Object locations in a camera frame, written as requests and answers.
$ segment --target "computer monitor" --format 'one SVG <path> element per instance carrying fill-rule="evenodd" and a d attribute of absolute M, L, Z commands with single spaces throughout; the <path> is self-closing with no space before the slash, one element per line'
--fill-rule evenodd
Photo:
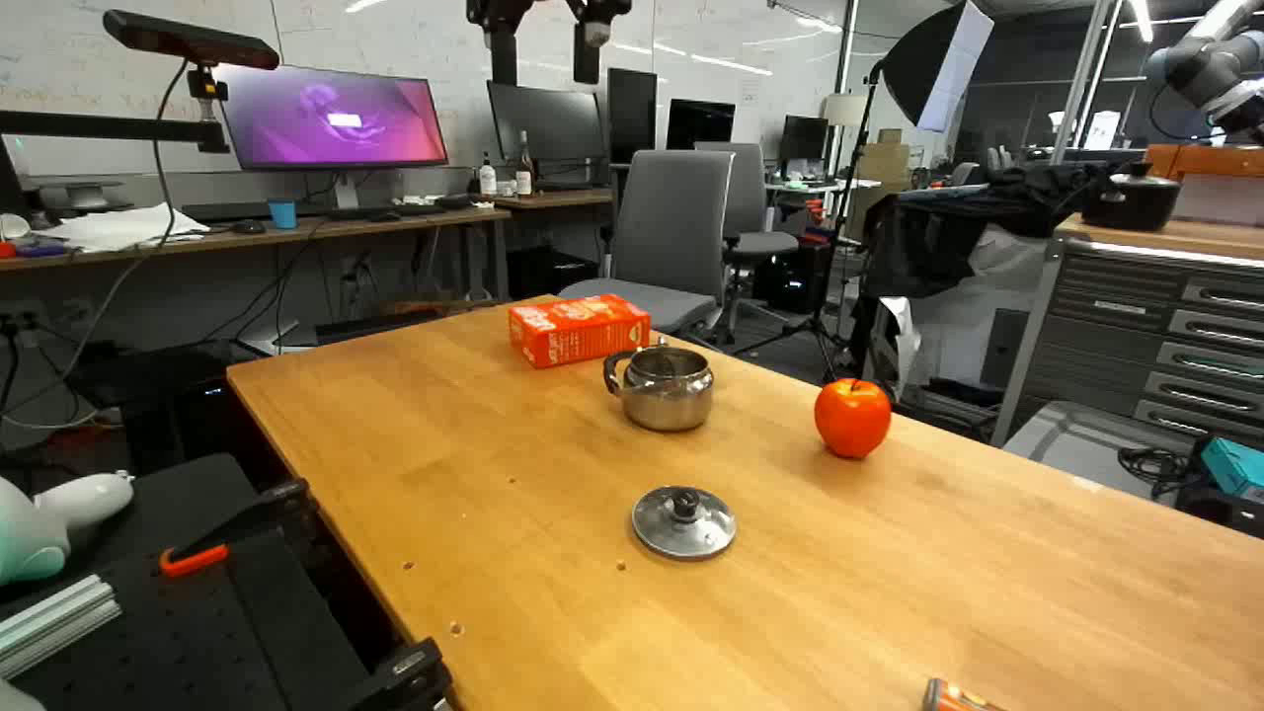
<path fill-rule="evenodd" d="M 883 59 L 880 76 L 908 121 L 942 134 L 980 68 L 991 14 L 974 0 L 916 24 Z"/>
<path fill-rule="evenodd" d="M 218 68 L 242 169 L 443 165 L 447 143 L 425 79 L 308 68 Z"/>
<path fill-rule="evenodd" d="M 660 76 L 610 68 L 609 79 L 609 158 L 632 161 L 657 146 Z"/>
<path fill-rule="evenodd" d="M 784 113 L 782 128 L 782 165 L 784 161 L 821 161 L 825 158 L 829 121 L 811 113 Z"/>
<path fill-rule="evenodd" d="M 736 104 L 670 97 L 666 151 L 689 151 L 695 143 L 728 143 L 736 134 Z"/>
<path fill-rule="evenodd" d="M 0 134 L 0 213 L 26 213 L 22 183 L 9 158 L 2 134 Z"/>
<path fill-rule="evenodd" d="M 545 92 L 485 82 L 502 158 L 517 158 L 520 129 L 537 161 L 537 187 L 601 183 L 603 113 L 595 92 Z"/>

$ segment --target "black office chair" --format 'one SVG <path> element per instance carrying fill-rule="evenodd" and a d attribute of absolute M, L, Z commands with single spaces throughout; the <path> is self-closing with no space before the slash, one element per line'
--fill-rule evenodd
<path fill-rule="evenodd" d="M 707 319 L 707 338 L 732 345 L 738 332 L 738 307 L 750 298 L 755 267 L 799 253 L 793 232 L 770 232 L 767 224 L 767 190 L 761 190 L 761 158 L 755 143 L 697 143 L 695 151 L 713 151 L 736 158 L 728 216 L 724 216 L 724 305 Z"/>

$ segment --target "drawer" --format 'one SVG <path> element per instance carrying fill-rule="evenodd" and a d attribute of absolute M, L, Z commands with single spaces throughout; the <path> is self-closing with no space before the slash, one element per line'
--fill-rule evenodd
<path fill-rule="evenodd" d="M 1258 448 L 1264 429 L 1253 423 L 1235 423 L 1235 420 L 1216 420 L 1203 411 L 1188 411 L 1188 406 L 1173 406 L 1173 404 L 1158 404 L 1158 399 L 1140 399 L 1132 420 L 1188 434 L 1188 438 L 1210 438 L 1210 434 L 1223 434 L 1223 438 L 1239 438 Z"/>
<path fill-rule="evenodd" d="M 1264 319 L 1178 307 L 1173 336 L 1264 352 Z"/>
<path fill-rule="evenodd" d="M 1216 283 L 1188 279 L 1179 299 L 1183 305 L 1203 305 L 1203 307 L 1227 307 L 1227 313 L 1264 316 L 1264 288 L 1248 283 L 1248 279 L 1216 279 Z"/>
<path fill-rule="evenodd" d="M 1183 276 L 1120 258 L 1070 253 L 1050 313 L 1081 319 L 1165 323 L 1178 307 Z"/>
<path fill-rule="evenodd" d="M 1188 411 L 1216 411 L 1231 420 L 1258 420 L 1264 423 L 1264 391 L 1244 391 L 1231 383 L 1213 383 L 1196 374 L 1150 373 L 1144 379 L 1150 399 L 1169 399 Z"/>
<path fill-rule="evenodd" d="M 1258 387 L 1264 391 L 1264 358 L 1258 354 L 1239 354 L 1223 349 L 1203 349 L 1203 345 L 1160 345 L 1158 349 L 1158 366 L 1192 374 L 1192 379 L 1223 379 L 1239 387 Z"/>

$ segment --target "orange package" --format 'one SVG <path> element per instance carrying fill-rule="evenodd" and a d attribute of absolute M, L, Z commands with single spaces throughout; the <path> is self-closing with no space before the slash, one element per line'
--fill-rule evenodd
<path fill-rule="evenodd" d="M 531 366 L 603 358 L 653 338 L 653 319 L 616 292 L 510 307 L 510 338 Z"/>

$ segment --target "gray chair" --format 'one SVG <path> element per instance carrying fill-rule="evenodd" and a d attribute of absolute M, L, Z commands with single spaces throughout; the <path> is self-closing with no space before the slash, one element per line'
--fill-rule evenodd
<path fill-rule="evenodd" d="M 755 267 L 767 265 L 770 258 L 799 253 L 799 237 L 761 230 L 767 190 L 761 190 L 761 154 L 755 143 L 697 143 L 695 151 L 736 158 L 736 179 L 732 179 L 728 216 L 724 216 L 728 288 L 724 288 L 724 305 L 707 319 L 711 338 L 732 345 L 738 332 L 738 307 L 742 307 L 742 298 L 750 292 Z"/>
<path fill-rule="evenodd" d="M 732 154 L 639 151 L 610 232 L 610 274 L 559 298 L 621 292 L 660 332 L 704 319 L 724 292 L 724 216 Z"/>

